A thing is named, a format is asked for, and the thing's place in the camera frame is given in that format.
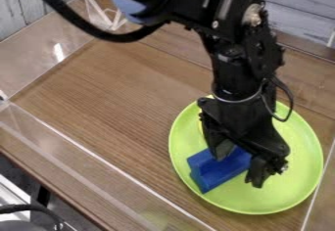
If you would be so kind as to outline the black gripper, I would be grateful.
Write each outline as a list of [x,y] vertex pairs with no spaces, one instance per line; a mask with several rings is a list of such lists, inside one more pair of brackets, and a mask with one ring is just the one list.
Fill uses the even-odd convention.
[[216,161],[221,161],[241,147],[251,154],[244,182],[263,186],[267,176],[281,174],[288,165],[289,145],[273,125],[261,99],[243,103],[224,103],[217,98],[196,101],[205,143]]

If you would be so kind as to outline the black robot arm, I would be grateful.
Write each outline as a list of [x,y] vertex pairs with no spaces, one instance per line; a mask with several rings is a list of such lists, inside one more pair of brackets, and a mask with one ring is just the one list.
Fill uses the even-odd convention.
[[264,0],[112,0],[127,19],[153,26],[175,22],[193,30],[209,55],[211,97],[197,99],[204,140],[216,160],[235,148],[251,154],[244,182],[259,188],[287,168],[289,146],[273,122],[276,76],[284,49],[268,25]]

